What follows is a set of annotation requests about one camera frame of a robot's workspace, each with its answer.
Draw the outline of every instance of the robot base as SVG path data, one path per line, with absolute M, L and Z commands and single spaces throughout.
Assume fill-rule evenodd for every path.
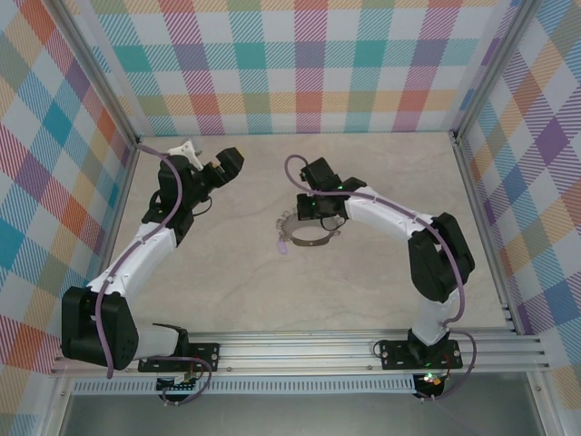
M 408 341 L 379 341 L 376 345 L 383 370 L 457 370 L 463 366 L 458 342 L 453 340 L 447 340 L 438 355 L 425 364 L 411 354 Z

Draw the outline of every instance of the circular object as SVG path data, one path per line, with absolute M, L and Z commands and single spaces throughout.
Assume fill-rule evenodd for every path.
M 335 222 L 335 227 L 340 227 L 341 223 L 338 223 L 336 218 L 330 218 Z M 338 230 L 326 230 L 323 229 L 324 232 L 327 232 L 325 236 L 319 239 L 302 239 L 293 234 L 302 228 L 305 227 L 316 227 L 317 229 L 321 229 L 320 220 L 306 220 L 300 221 L 299 216 L 296 212 L 294 213 L 284 213 L 282 218 L 279 219 L 277 222 L 277 228 L 281 231 L 280 233 L 280 240 L 281 241 L 292 241 L 295 245 L 299 247 L 319 247 L 325 245 L 330 241 L 330 238 L 333 236 L 337 236 L 340 234 Z

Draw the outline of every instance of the metal frame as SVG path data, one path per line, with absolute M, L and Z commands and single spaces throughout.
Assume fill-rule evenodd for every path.
M 101 255 L 101 261 L 99 263 L 99 273 L 103 272 L 107 266 L 109 266 L 111 259 L 113 258 L 115 241 L 117 240 L 117 234 L 119 234 L 121 220 L 123 219 L 123 213 L 125 212 L 125 205 L 127 204 L 127 199 L 129 198 L 129 191 L 131 190 L 131 185 L 133 183 L 135 168 L 137 168 L 137 161 L 139 160 L 140 151 L 137 148 L 132 148 L 129 153 L 129 159 L 127 160 L 127 174 L 125 175 L 123 187 L 119 193 L 119 203 L 115 209 L 111 227 L 109 228 L 109 234 L 107 234 L 105 243 L 103 245 L 103 254 Z
M 55 2 L 63 2 L 63 0 L 53 0 Z M 75 0 L 76 5 L 81 12 L 81 16 L 85 24 L 87 25 L 89 31 L 92 34 L 95 42 L 99 45 L 101 53 L 106 60 L 109 68 L 111 70 L 111 77 L 114 78 L 115 82 L 119 86 L 120 92 L 125 97 L 128 105 L 133 111 L 134 126 L 139 130 L 142 135 L 154 136 L 154 131 L 149 123 L 147 116 L 145 115 L 143 108 L 139 104 L 137 95 L 133 90 L 132 85 L 127 78 L 123 70 L 123 66 L 119 61 L 119 58 L 115 54 L 113 46 L 107 37 L 97 13 L 94 11 L 91 5 L 91 0 Z
M 137 145 L 139 135 L 133 129 L 103 70 L 94 58 L 91 47 L 85 42 L 83 34 L 77 27 L 68 8 L 63 5 L 61 0 L 43 0 L 43 3 L 63 34 L 64 39 L 73 49 L 74 57 L 84 69 L 89 82 L 91 82 L 97 94 L 103 100 L 105 108 L 117 124 L 123 139 L 134 148 Z
M 502 262 L 497 255 L 497 250 L 494 248 L 490 227 L 487 224 L 486 213 L 482 203 L 478 199 L 476 188 L 473 182 L 475 180 L 474 175 L 470 170 L 468 159 L 464 154 L 464 150 L 461 145 L 461 139 L 456 137 L 452 132 L 449 133 L 449 136 L 450 142 L 452 144 L 452 150 L 454 151 L 454 155 L 458 163 L 458 169 L 462 177 L 462 182 L 464 183 L 464 187 L 466 189 L 468 202 L 476 221 L 480 240 L 484 248 L 484 253 L 487 257 L 488 267 L 490 268 L 492 279 L 497 288 L 498 298 L 506 305 L 509 311 L 513 311 L 517 314 L 517 304 L 508 289 L 505 270 L 502 267 Z M 518 314 L 512 318 L 512 323 L 514 323 L 515 332 L 520 335 L 519 337 L 533 337 L 525 335 L 525 328 L 520 318 L 518 317 Z M 548 379 L 547 373 L 527 371 L 527 377 L 545 432 L 551 436 L 565 436 L 567 434 L 573 434 L 572 432 L 566 432 L 564 430 L 563 422 L 559 419 L 557 406 L 554 401 L 555 397 L 549 389 L 551 381 Z
M 515 17 L 510 23 L 507 34 L 502 39 L 498 51 L 490 62 L 490 66 L 482 79 L 482 83 L 474 93 L 474 96 L 464 113 L 464 117 L 462 118 L 462 121 L 460 121 L 457 132 L 457 137 L 459 137 L 460 140 L 466 135 L 470 130 L 470 127 L 472 127 L 472 124 L 477 120 L 478 115 L 490 96 L 498 78 L 504 73 L 512 54 L 517 49 L 518 43 L 527 30 L 528 25 L 535 17 L 538 8 L 542 4 L 543 0 L 523 0 L 518 8 Z
M 487 216 L 482 203 L 478 199 L 476 187 L 474 186 L 474 174 L 470 170 L 468 159 L 466 158 L 464 150 L 458 139 L 455 138 L 455 135 L 451 132 L 449 137 L 452 144 L 452 150 L 458 164 L 458 169 L 460 171 L 460 176 L 462 177 L 462 183 L 464 184 L 464 189 L 466 190 L 466 197 L 468 198 L 470 209 L 472 209 L 472 214 L 474 215 L 474 220 L 476 221 L 476 227 L 478 229 L 478 234 L 480 235 L 480 241 L 482 242 L 482 246 L 484 248 L 484 254 L 487 257 L 488 267 L 492 275 L 492 280 L 497 288 L 498 298 L 503 304 L 507 304 L 507 306 L 512 311 L 515 311 L 517 309 L 517 304 L 515 303 L 512 294 L 508 290 L 507 277 L 505 275 L 504 268 L 502 268 L 502 262 L 498 258 L 497 251 L 494 248 L 490 227 L 487 224 Z M 517 333 L 524 334 L 525 328 L 518 316 L 515 317 L 513 322 L 515 323 Z
M 485 101 L 497 79 L 504 71 L 510 56 L 514 53 L 521 36 L 535 16 L 542 0 L 525 0 L 505 36 L 497 55 L 487 70 L 481 86 L 477 89 L 466 115 L 458 128 L 457 138 L 452 137 L 453 150 L 458 168 L 466 188 L 470 207 L 474 213 L 480 238 L 484 245 L 487 261 L 503 303 L 506 325 L 499 329 L 471 330 L 478 345 L 478 362 L 475 372 L 526 372 L 531 391 L 537 403 L 541 420 L 547 434 L 566 434 L 559 422 L 555 404 L 552 401 L 550 381 L 545 374 L 549 370 L 548 358 L 536 336 L 521 336 L 522 323 L 513 318 L 509 308 L 516 308 L 507 289 L 507 278 L 497 258 L 492 237 L 486 225 L 486 215 L 478 201 L 477 193 L 470 177 L 469 166 L 461 148 L 461 138 L 478 118 Z M 120 126 L 124 139 L 132 144 L 127 176 L 121 192 L 111 231 L 103 249 L 102 269 L 110 262 L 116 235 L 119 231 L 124 206 L 131 188 L 133 173 L 137 165 L 138 152 L 134 149 L 137 140 L 129 119 L 117 100 L 96 63 L 90 47 L 84 41 L 74 19 L 61 0 L 44 0 L 44 4 L 73 48 L 75 56 L 84 68 L 89 80 L 102 97 L 105 107 Z M 219 342 L 221 344 L 221 368 L 215 373 L 217 380 L 250 380 L 257 376 L 320 376 L 343 377 L 366 376 L 374 379 L 386 375 L 410 374 L 413 371 L 384 372 L 379 359 L 372 354 L 373 344 L 380 339 L 405 339 L 404 331 L 361 331 L 361 332 L 241 332 L 241 333 L 195 333 L 191 340 L 196 342 Z M 455 336 L 465 356 L 471 356 L 471 345 L 463 336 Z M 64 413 L 70 395 L 74 391 L 74 379 L 103 378 L 104 369 L 77 361 L 68 361 L 62 356 L 56 359 L 53 369 L 54 395 L 41 434 L 58 432 L 63 424 Z M 137 371 L 134 363 L 124 372 L 117 372 L 115 380 L 131 378 L 138 380 L 144 374 Z
M 199 391 L 207 380 L 172 393 Z M 73 395 L 152 395 L 159 394 L 155 377 L 117 377 L 108 381 L 95 378 L 74 380 Z M 267 394 L 305 395 L 339 393 L 416 393 L 413 375 L 373 374 L 354 376 L 231 376 L 212 377 L 204 395 Z
M 543 372 L 548 371 L 547 356 L 536 336 L 520 336 L 515 331 L 510 310 L 503 307 L 506 324 L 501 328 L 468 330 L 477 341 L 478 364 L 474 372 Z M 412 374 L 417 371 L 383 371 L 379 359 L 372 353 L 375 342 L 405 340 L 407 331 L 345 331 L 345 332 L 207 332 L 192 333 L 191 342 L 218 342 L 220 368 L 216 377 L 229 376 L 289 376 L 289 375 L 370 375 Z M 457 340 L 464 361 L 472 349 L 463 335 Z M 466 369 L 453 370 L 464 372 Z M 57 357 L 53 376 L 64 378 L 102 378 L 105 369 L 90 363 L 69 361 Z M 147 376 L 137 371 L 133 362 L 117 376 Z M 178 372 L 164 376 L 182 375 Z

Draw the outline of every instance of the gray floor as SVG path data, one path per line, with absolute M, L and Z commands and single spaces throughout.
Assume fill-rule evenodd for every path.
M 473 374 L 441 404 L 408 394 L 206 395 L 181 408 L 155 396 L 80 396 L 69 404 L 61 436 L 544 434 L 525 374 Z
M 477 265 L 466 287 L 465 316 L 456 327 L 504 325 L 447 134 L 204 136 L 195 141 L 204 163 L 236 146 L 244 167 L 212 193 L 212 210 L 196 218 L 182 244 L 152 273 L 132 302 L 136 320 L 191 332 L 409 328 L 421 297 L 410 280 L 403 242 L 349 221 L 328 245 L 290 243 L 287 255 L 278 253 L 275 223 L 299 193 L 282 164 L 289 154 L 299 153 L 311 160 L 324 156 L 341 177 L 357 176 L 419 212 L 455 215 Z M 165 151 L 181 139 L 144 142 Z M 158 189 L 158 169 L 156 157 L 140 155 L 116 253 L 135 236 Z M 299 169 L 293 163 L 296 174 Z

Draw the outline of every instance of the perforated metal strip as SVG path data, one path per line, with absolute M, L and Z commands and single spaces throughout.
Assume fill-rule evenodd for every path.
M 191 390 L 171 388 L 191 393 Z M 215 377 L 204 394 L 338 394 L 413 393 L 411 375 L 320 376 L 320 377 Z M 73 395 L 153 394 L 153 377 L 127 377 L 115 380 L 77 379 Z

